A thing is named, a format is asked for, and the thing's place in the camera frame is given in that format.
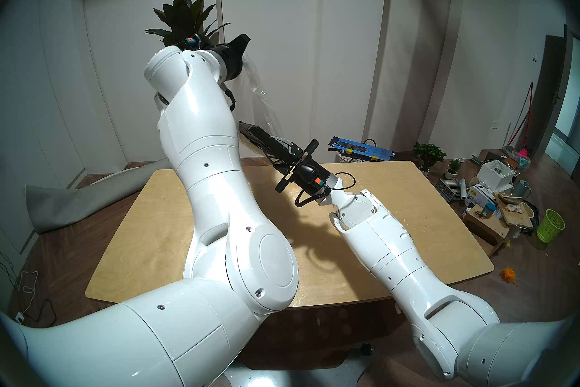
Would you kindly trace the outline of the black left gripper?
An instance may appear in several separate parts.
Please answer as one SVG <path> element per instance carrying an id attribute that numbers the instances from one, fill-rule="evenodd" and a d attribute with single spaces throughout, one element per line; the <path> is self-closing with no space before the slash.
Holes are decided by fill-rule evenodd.
<path id="1" fill-rule="evenodd" d="M 239 35 L 229 44 L 219 44 L 213 47 L 213 51 L 225 63 L 226 75 L 223 80 L 232 80 L 239 76 L 242 71 L 242 55 L 250 40 L 248 35 Z"/>

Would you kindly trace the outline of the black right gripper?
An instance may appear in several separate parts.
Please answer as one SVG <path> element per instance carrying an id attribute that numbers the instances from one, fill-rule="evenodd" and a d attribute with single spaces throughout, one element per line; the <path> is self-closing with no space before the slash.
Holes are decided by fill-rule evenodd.
<path id="1" fill-rule="evenodd" d="M 312 140 L 305 150 L 294 142 L 279 142 L 275 145 L 275 160 L 271 163 L 276 171 L 283 175 L 275 190 L 283 192 L 294 183 L 310 196 L 325 197 L 331 191 L 327 186 L 330 172 L 312 158 L 312 153 L 318 147 L 318 140 Z"/>

